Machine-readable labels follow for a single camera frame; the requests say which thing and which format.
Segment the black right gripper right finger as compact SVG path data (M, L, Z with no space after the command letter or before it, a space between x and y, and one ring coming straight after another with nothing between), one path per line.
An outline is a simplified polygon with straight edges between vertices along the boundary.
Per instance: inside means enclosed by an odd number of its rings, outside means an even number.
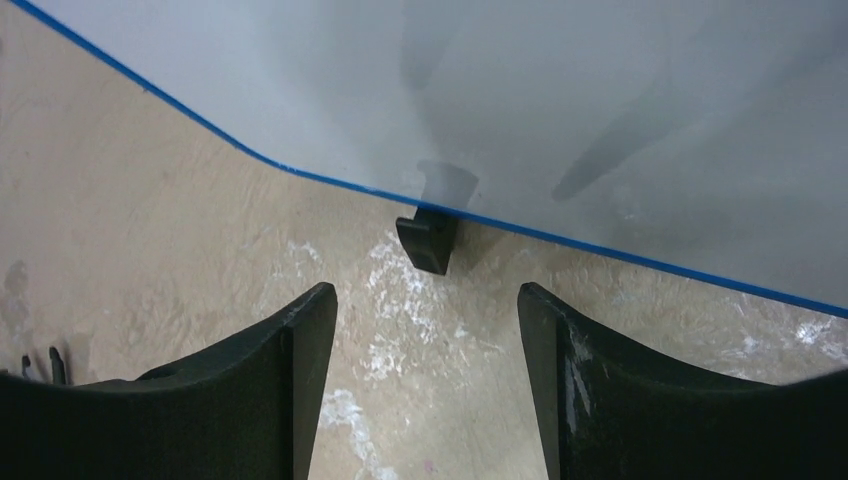
M517 297L551 479L843 479L847 374L770 385L677 360L535 283Z

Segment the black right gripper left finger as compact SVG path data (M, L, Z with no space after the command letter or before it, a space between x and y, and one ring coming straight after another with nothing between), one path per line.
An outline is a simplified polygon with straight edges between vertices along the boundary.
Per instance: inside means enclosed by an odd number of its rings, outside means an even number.
M286 307L134 380L1 379L5 479L305 479L338 301Z

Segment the blue framed whiteboard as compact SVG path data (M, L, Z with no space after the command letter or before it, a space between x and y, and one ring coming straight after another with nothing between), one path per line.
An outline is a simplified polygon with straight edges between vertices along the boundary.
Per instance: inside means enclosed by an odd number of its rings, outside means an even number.
M847 312L843 1L22 1L289 173Z

